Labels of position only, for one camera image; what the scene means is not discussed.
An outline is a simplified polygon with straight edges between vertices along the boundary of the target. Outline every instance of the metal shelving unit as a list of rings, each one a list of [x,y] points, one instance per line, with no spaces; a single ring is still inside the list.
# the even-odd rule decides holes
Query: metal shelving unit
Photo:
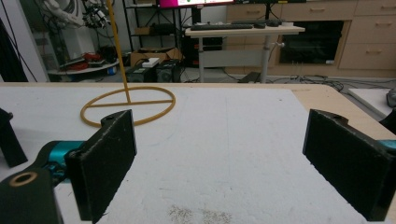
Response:
[[[125,20],[127,24],[127,30],[128,30],[128,37],[129,37],[129,43],[131,46],[131,50],[134,50],[134,44],[133,44],[133,37],[139,37],[139,43],[140,46],[143,47],[143,38],[144,37],[149,37],[149,36],[157,36],[160,39],[161,46],[164,47],[163,45],[163,37],[164,36],[169,36],[169,34],[152,34],[152,35],[135,35],[133,34],[131,29],[134,29],[134,27],[128,18],[129,15],[129,10],[134,11],[134,19],[136,21],[137,27],[147,27],[150,26],[151,24],[165,24],[165,23],[171,23],[174,24],[175,29],[174,32],[170,35],[173,35],[175,37],[175,45],[174,47],[179,48],[179,43],[181,41],[181,18],[180,18],[180,9],[174,9],[174,8],[159,8],[157,6],[143,6],[140,7],[136,1],[133,1],[133,4],[130,6],[127,6],[127,3],[130,2],[128,0],[122,0],[122,5],[124,8],[124,14],[125,14]],[[164,12],[166,11],[171,11],[171,18],[168,18]],[[142,23],[141,18],[139,15],[143,15],[143,13],[149,13],[151,16],[148,19],[147,22]]]

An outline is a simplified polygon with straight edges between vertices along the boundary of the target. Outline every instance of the cable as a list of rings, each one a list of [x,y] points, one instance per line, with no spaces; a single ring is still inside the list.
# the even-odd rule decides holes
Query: cable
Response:
[[[9,41],[12,43],[12,45],[14,46],[15,50],[16,50],[17,53],[18,53],[18,59],[19,59],[19,61],[20,61],[20,65],[21,65],[21,62],[23,62],[23,64],[26,66],[26,69],[29,71],[30,75],[32,76],[32,78],[35,80],[35,82],[38,82],[38,81],[37,81],[37,78],[36,78],[35,75],[33,74],[32,70],[31,70],[30,67],[29,67],[29,65],[27,64],[27,62],[24,60],[24,58],[23,58],[22,55],[21,55],[21,52],[20,52],[19,47],[18,47],[17,38],[15,37],[14,30],[12,29],[12,25],[11,25],[11,22],[10,22],[10,20],[9,20],[9,16],[8,16],[8,13],[7,13],[7,10],[6,10],[6,6],[4,5],[3,0],[1,0],[1,4],[2,4],[3,10],[4,10],[5,14],[6,14],[7,22],[8,22],[8,25],[9,25],[9,28],[10,28],[10,30],[11,30],[11,33],[12,33],[12,35],[13,35],[14,40],[12,40],[11,36],[10,36],[9,33],[7,32],[6,27],[4,27],[4,30],[5,30],[6,33],[7,33],[7,36],[8,36]]]
[[[7,18],[9,29],[11,30],[12,36],[14,37],[14,47],[15,47],[16,51],[19,53],[20,51],[18,49],[17,38],[15,37],[14,29],[12,29],[11,21],[9,20],[9,16],[8,16],[8,13],[7,13],[7,10],[6,10],[6,6],[4,5],[3,0],[1,0],[1,5],[3,6],[3,10],[4,10],[5,14],[6,14],[6,18]],[[20,63],[21,63],[21,55],[18,54],[18,57],[19,57],[19,60],[20,60]]]

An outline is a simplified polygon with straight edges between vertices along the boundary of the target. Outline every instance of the wooden drawer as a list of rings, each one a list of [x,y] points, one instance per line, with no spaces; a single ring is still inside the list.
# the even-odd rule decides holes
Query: wooden drawer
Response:
[[[352,20],[357,1],[317,1],[284,4],[282,19],[286,21]]]
[[[275,4],[272,11],[280,17],[281,5]],[[227,22],[236,20],[264,19],[265,6],[263,4],[244,4],[227,6]]]
[[[360,0],[355,15],[396,15],[396,0]]]
[[[347,44],[339,68],[394,70],[396,44]]]
[[[396,43],[396,16],[355,17],[347,43]]]

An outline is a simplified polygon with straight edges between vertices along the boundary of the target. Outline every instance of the white wall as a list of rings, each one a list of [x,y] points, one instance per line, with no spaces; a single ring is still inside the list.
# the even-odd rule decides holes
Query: white wall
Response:
[[[20,1],[12,0],[3,2],[6,7],[11,26],[14,30],[21,56],[26,61],[27,66],[30,68],[38,82],[48,81],[47,72],[41,61],[41,57],[39,57],[35,41],[21,9]],[[0,7],[0,17],[3,24],[6,26],[7,32],[12,36],[6,12],[3,7]],[[23,62],[22,65],[28,80],[35,82],[34,77],[29,72],[26,65]]]

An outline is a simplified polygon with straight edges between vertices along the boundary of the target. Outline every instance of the desk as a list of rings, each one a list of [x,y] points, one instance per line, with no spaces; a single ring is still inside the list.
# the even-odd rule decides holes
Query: desk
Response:
[[[373,110],[381,119],[386,118],[392,108],[387,102],[390,89],[349,89],[348,92],[362,104]]]
[[[297,35],[305,31],[305,28],[297,26],[278,26],[265,27],[265,29],[246,29],[246,30],[207,30],[192,31],[186,30],[186,35],[199,40],[199,73],[201,82],[205,82],[205,67],[222,67],[222,66],[243,66],[243,65],[261,65],[262,75],[261,83],[265,83],[268,69],[268,60],[270,57],[270,36],[271,35]],[[204,52],[204,37],[220,36],[265,36],[262,50],[216,50]]]
[[[100,223],[366,223],[304,157],[307,110],[344,116],[374,139],[396,136],[334,89],[153,85],[172,91],[176,106],[135,127],[137,156]],[[0,179],[28,166],[48,141],[88,139],[97,129],[82,123],[79,110],[91,98],[120,88],[115,83],[0,83],[1,106],[14,114],[11,124],[29,159],[9,169],[0,157]],[[156,95],[144,91],[132,100],[140,97]],[[156,106],[133,108],[134,118]],[[110,111],[103,113],[88,117],[100,119]],[[64,222],[81,223],[70,185],[59,185],[55,194]],[[396,220],[394,205],[389,219]]]

